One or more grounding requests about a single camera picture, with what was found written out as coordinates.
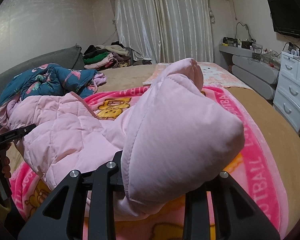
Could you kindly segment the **person left hand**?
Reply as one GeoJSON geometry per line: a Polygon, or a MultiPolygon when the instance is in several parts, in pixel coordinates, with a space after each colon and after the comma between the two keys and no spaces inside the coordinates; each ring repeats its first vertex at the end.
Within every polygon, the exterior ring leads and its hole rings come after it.
{"type": "Polygon", "coordinates": [[[11,144],[0,145],[0,200],[7,200],[11,195],[9,179],[11,177],[10,160],[7,156],[7,150],[11,144]]]}

